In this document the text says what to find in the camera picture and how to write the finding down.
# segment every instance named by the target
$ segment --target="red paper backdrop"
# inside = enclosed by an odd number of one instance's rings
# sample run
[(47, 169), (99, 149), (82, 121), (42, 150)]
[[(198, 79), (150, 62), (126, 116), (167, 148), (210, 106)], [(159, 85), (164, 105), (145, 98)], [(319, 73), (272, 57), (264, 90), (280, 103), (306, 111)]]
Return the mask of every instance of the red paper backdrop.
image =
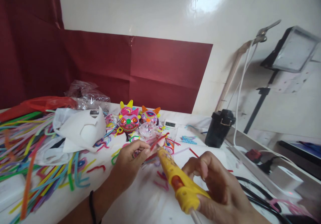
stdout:
[(191, 113), (212, 44), (63, 28), (59, 0), (0, 0), (0, 108), (91, 81), (112, 102)]
[(61, 31), (77, 77), (119, 103), (191, 113), (212, 44)]

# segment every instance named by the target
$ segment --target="red plastic bag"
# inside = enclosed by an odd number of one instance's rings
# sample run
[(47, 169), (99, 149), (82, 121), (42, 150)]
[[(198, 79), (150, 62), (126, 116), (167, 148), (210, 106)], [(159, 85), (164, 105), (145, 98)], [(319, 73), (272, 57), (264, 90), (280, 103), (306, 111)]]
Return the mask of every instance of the red plastic bag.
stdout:
[(21, 104), (0, 114), (0, 122), (8, 121), (35, 111), (45, 112), (47, 109), (60, 107), (76, 108), (77, 102), (70, 97), (44, 96), (23, 101)]

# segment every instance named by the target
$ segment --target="white cable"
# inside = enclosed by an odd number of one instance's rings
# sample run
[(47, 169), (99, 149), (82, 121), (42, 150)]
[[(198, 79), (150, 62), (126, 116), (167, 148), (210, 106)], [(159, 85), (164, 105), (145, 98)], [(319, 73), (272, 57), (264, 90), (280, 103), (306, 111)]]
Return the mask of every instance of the white cable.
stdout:
[[(245, 72), (247, 71), (248, 67), (250, 66), (250, 64), (251, 64), (251, 62), (252, 62), (253, 56), (254, 56), (255, 51), (256, 51), (256, 49), (257, 49), (257, 46), (258, 46), (258, 43), (255, 44), (254, 52), (253, 52), (253, 54), (252, 54), (252, 56), (251, 56), (251, 59), (250, 59), (249, 62), (248, 62), (248, 65), (246, 66)], [(232, 97), (230, 98), (230, 101), (228, 102), (227, 109), (229, 108), (230, 103), (231, 103), (231, 101), (232, 101), (232, 99), (233, 99), (236, 91), (238, 90), (238, 87), (240, 86), (240, 83), (241, 83), (241, 81), (238, 82), (238, 85), (237, 85), (236, 89), (234, 90), (234, 93), (232, 94)]]
[(253, 44), (253, 41), (251, 41), (251, 45), (248, 49), (248, 52), (247, 52), (247, 55), (246, 55), (246, 59), (245, 59), (245, 64), (244, 64), (244, 68), (243, 68), (243, 73), (242, 73), (242, 77), (241, 77), (241, 82), (240, 82), (240, 88), (238, 90), (238, 95), (237, 95), (237, 99), (236, 99), (236, 113), (235, 113), (235, 117), (236, 117), (236, 121), (235, 121), (235, 132), (234, 132), (234, 137), (233, 137), (233, 145), (236, 145), (235, 144), (235, 138), (236, 138), (236, 132), (237, 132), (237, 119), (238, 119), (238, 102), (240, 100), (240, 95), (241, 95), (241, 88), (242, 88), (242, 84), (243, 84), (243, 79), (244, 79), (244, 75), (245, 75), (245, 71), (246, 71), (246, 66), (247, 66), (247, 61), (248, 61), (248, 56), (250, 55), (250, 51), (251, 51), (251, 48), (252, 48), (252, 44)]
[(274, 151), (272, 151), (272, 150), (259, 150), (259, 152), (269, 152), (269, 153), (275, 154), (276, 156), (279, 156), (279, 157), (284, 158), (285, 160), (287, 160), (287, 161), (290, 162), (291, 164), (296, 165), (296, 164), (295, 164), (292, 160), (290, 160), (289, 158), (287, 158), (287, 157), (285, 157), (284, 155), (281, 155), (281, 154), (279, 154), (279, 153), (277, 153), (277, 152), (274, 152)]

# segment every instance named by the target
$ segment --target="orange ear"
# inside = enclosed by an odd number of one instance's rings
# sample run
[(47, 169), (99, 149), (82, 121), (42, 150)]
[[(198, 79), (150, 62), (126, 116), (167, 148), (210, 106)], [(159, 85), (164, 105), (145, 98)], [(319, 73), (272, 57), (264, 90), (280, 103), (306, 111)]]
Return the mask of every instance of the orange ear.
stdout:
[(144, 113), (144, 112), (146, 112), (148, 109), (146, 109), (145, 106), (143, 105), (143, 106), (141, 107), (141, 110), (142, 110), (143, 113)]
[(158, 112), (160, 111), (160, 109), (161, 109), (161, 108), (158, 107), (158, 108), (154, 109), (153, 112), (154, 112), (155, 114), (158, 114)]

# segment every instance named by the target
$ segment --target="white wall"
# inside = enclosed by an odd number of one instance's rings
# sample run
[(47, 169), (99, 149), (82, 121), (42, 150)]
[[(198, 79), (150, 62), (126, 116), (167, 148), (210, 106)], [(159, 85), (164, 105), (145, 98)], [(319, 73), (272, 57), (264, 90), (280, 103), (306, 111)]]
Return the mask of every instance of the white wall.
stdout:
[[(212, 43), (193, 109), (194, 114), (207, 116), (219, 100), (233, 54), (244, 42), (255, 38), (259, 29), (282, 19), (268, 31), (267, 42), (258, 46), (255, 61), (261, 61), (274, 49), (288, 27), (299, 25), (321, 36), (321, 0), (61, 0), (61, 5), (66, 29)], [(254, 127), (321, 138), (321, 131), (317, 133), (312, 126), (320, 126), (321, 114), (304, 118), (318, 107), (321, 97), (315, 87), (320, 86), (320, 64), (315, 64), (315, 68), (314, 75), (295, 94), (271, 92)], [(240, 113), (246, 115), (239, 118), (240, 130), (259, 98), (255, 89), (266, 86), (270, 75), (271, 71), (255, 64), (249, 68), (240, 105)]]

